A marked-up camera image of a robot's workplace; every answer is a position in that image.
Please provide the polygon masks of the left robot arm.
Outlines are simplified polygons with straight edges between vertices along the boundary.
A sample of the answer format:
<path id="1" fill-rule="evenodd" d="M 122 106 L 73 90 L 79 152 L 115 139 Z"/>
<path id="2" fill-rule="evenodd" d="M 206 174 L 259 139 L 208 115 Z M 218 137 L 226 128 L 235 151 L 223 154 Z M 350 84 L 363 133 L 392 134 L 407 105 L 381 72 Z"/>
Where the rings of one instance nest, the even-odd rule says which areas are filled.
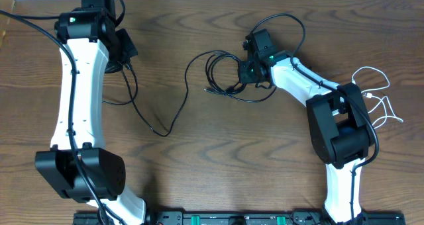
<path id="1" fill-rule="evenodd" d="M 126 184 L 123 159 L 105 148 L 101 109 L 105 74 L 137 54 L 115 0 L 81 0 L 54 26 L 62 59 L 58 121 L 35 166 L 64 199 L 98 209 L 103 224 L 144 224 L 146 203 Z"/>

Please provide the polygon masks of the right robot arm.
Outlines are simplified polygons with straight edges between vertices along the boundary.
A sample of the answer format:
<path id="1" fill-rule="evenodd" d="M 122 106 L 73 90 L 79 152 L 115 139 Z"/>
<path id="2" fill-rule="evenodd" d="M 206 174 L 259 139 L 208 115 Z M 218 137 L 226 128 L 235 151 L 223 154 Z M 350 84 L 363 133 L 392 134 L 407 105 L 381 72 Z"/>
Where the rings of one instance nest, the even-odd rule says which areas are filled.
<path id="1" fill-rule="evenodd" d="M 326 166 L 325 212 L 334 224 L 358 222 L 360 172 L 378 145 L 359 87 L 326 80 L 287 51 L 249 53 L 238 76 L 243 84 L 267 81 L 305 106 L 313 149 Z"/>

